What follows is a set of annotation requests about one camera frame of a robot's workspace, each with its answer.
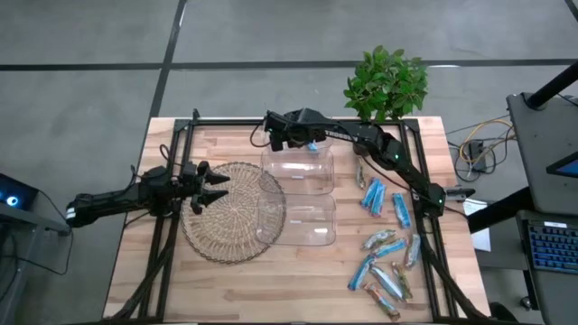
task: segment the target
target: blue light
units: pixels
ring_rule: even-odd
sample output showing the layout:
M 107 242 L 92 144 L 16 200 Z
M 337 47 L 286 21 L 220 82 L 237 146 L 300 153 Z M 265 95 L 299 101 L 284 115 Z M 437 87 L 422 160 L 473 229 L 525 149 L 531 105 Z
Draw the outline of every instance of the blue light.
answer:
M 8 197 L 8 199 L 6 199 L 6 203 L 8 203 L 9 206 L 13 207 L 16 204 L 18 204 L 18 198 L 16 197 Z

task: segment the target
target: white paper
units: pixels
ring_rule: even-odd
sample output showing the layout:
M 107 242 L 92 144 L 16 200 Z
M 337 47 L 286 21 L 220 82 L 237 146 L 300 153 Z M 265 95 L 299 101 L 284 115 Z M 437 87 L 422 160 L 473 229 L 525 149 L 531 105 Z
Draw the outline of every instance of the white paper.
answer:
M 466 199 L 463 202 L 463 211 L 466 213 L 466 216 L 470 214 L 484 209 L 488 207 L 488 203 Z M 473 240 L 473 247 L 479 250 L 483 250 L 486 252 L 491 252 L 491 244 L 489 243 L 489 229 L 485 228 L 476 233 L 471 234 L 471 239 Z

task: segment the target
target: clear plastic container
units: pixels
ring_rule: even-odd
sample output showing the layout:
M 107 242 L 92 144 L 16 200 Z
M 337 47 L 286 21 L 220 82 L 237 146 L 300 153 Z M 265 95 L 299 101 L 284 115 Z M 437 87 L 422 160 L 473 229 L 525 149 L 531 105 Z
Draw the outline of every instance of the clear plastic container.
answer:
M 273 176 L 284 194 L 329 194 L 335 187 L 333 179 L 333 155 L 330 148 L 309 151 L 282 151 L 273 153 L 264 150 L 261 154 L 259 182 L 261 190 L 271 192 L 268 180 Z
M 263 192 L 257 202 L 256 238 L 268 245 L 327 246 L 335 241 L 331 195 Z

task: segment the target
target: power strip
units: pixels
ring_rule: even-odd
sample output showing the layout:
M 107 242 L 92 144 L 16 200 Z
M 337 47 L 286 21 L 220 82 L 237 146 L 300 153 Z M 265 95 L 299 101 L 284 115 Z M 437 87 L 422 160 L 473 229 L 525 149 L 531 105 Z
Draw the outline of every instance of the power strip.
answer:
M 484 142 L 481 140 L 472 140 L 468 143 L 468 155 L 470 160 L 475 161 L 484 152 Z M 471 166 L 475 172 L 485 172 L 488 166 L 486 165 L 486 157 L 482 157 L 478 162 Z

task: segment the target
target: gray floor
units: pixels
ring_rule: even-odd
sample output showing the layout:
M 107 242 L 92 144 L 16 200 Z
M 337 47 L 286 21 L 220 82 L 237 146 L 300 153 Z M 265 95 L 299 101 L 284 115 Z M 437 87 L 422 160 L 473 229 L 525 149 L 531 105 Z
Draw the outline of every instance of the gray floor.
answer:
M 0 0 L 1 64 L 162 62 L 177 0 Z M 378 44 L 428 60 L 562 59 L 578 52 L 563 0 L 190 0 L 174 61 L 358 60 Z M 430 68 L 419 115 L 446 130 L 506 114 L 505 97 L 533 91 L 564 67 Z M 172 71 L 160 116 L 262 116 L 300 107 L 349 116 L 352 69 Z M 0 172 L 46 190 L 64 207 L 76 193 L 126 185 L 137 164 L 158 71 L 0 72 Z M 578 93 L 569 88 L 568 93 Z M 480 136 L 496 136 L 489 126 Z M 468 132 L 453 134 L 460 142 Z M 498 158 L 504 154 L 497 150 Z M 526 185 L 515 142 L 496 172 L 469 184 L 498 200 Z M 99 319 L 122 216 L 76 232 L 70 271 L 35 270 L 20 319 Z M 62 266 L 68 242 L 47 236 L 43 262 Z M 491 301 L 520 320 L 521 273 L 482 270 Z

